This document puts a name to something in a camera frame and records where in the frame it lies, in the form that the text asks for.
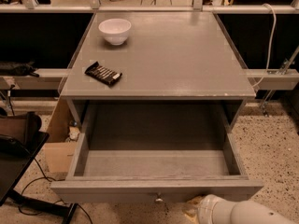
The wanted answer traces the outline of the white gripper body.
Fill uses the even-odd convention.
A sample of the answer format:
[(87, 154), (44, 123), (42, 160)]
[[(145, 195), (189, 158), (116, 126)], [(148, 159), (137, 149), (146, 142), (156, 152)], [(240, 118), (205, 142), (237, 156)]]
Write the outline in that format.
[(198, 207), (199, 224), (231, 224), (231, 213), (234, 207), (235, 202), (209, 194)]

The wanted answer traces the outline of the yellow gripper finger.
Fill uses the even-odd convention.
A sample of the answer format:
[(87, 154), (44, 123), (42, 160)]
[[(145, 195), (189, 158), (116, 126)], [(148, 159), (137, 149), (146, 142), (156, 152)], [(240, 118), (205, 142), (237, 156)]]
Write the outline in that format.
[(188, 204), (199, 205), (203, 199), (204, 199), (203, 196), (197, 196), (197, 197), (194, 197), (194, 198), (188, 200)]
[(197, 215), (189, 215), (187, 213), (184, 214), (184, 216), (192, 223), (192, 224), (199, 224)]

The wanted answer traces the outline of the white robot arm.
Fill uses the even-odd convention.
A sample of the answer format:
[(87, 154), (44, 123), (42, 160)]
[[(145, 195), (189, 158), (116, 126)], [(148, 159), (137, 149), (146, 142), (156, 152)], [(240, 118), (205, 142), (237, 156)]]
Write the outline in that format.
[(232, 202), (213, 194), (187, 201), (183, 213), (193, 224), (296, 224), (254, 201)]

